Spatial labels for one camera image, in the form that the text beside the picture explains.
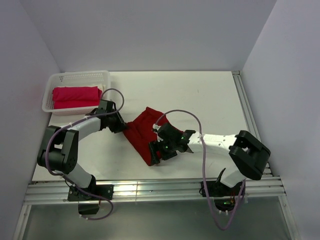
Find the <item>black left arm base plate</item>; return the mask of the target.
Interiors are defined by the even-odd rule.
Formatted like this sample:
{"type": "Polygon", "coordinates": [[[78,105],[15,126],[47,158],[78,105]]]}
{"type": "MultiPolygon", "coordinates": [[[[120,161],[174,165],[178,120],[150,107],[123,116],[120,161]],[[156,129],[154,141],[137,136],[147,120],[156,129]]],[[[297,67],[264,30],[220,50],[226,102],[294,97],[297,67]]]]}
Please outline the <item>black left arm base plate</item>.
{"type": "Polygon", "coordinates": [[[79,190],[75,186],[69,187],[67,200],[69,202],[98,201],[102,198],[111,200],[113,197],[114,185],[96,185],[91,188],[82,188],[79,190]]]}

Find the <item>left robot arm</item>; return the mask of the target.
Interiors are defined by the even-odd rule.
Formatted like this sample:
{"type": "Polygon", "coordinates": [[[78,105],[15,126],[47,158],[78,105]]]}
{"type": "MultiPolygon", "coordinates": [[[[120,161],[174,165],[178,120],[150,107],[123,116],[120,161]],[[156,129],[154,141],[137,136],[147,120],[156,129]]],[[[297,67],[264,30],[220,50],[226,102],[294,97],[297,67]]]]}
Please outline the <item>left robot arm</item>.
{"type": "Polygon", "coordinates": [[[101,100],[97,108],[74,123],[48,126],[37,154],[37,164],[51,175],[71,183],[73,193],[77,192],[86,200],[97,198],[96,178],[78,163],[79,141],[106,128],[112,133],[126,128],[120,110],[111,100],[101,100]]]}

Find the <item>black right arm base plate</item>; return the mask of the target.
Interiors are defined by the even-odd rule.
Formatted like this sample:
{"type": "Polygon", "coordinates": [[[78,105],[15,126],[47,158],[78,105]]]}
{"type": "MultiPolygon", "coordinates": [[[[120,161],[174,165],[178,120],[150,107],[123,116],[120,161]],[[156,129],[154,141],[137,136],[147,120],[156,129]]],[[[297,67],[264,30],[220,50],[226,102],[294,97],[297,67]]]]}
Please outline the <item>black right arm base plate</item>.
{"type": "Polygon", "coordinates": [[[222,197],[235,197],[240,192],[243,196],[245,194],[246,187],[244,186],[241,191],[242,182],[237,183],[234,187],[230,188],[217,181],[207,181],[207,189],[210,197],[222,198],[222,197]]]}

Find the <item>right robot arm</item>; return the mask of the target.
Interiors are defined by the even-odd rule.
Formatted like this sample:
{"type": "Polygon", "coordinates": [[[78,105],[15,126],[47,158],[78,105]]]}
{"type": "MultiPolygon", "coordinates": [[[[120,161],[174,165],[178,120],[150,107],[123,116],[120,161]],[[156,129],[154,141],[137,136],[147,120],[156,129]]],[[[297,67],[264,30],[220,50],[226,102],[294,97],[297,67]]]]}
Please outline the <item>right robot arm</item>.
{"type": "Polygon", "coordinates": [[[159,164],[180,153],[207,153],[230,157],[233,165],[221,170],[216,183],[217,191],[229,194],[236,184],[245,179],[259,181],[262,178],[271,151],[246,130],[238,134],[215,135],[195,130],[180,131],[170,123],[154,124],[156,140],[148,143],[151,165],[159,164]]]}

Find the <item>dark red t shirt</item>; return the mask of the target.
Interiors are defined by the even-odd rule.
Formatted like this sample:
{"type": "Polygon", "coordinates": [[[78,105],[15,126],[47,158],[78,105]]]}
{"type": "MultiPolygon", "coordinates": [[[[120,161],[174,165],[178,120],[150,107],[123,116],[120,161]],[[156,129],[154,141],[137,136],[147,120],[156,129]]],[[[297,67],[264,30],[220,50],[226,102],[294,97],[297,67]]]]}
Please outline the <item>dark red t shirt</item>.
{"type": "Polygon", "coordinates": [[[153,124],[162,126],[165,123],[170,122],[167,117],[163,116],[162,112],[146,107],[138,117],[126,124],[126,129],[123,131],[126,139],[148,166],[153,166],[151,165],[149,143],[157,138],[157,135],[153,132],[153,124]]]}

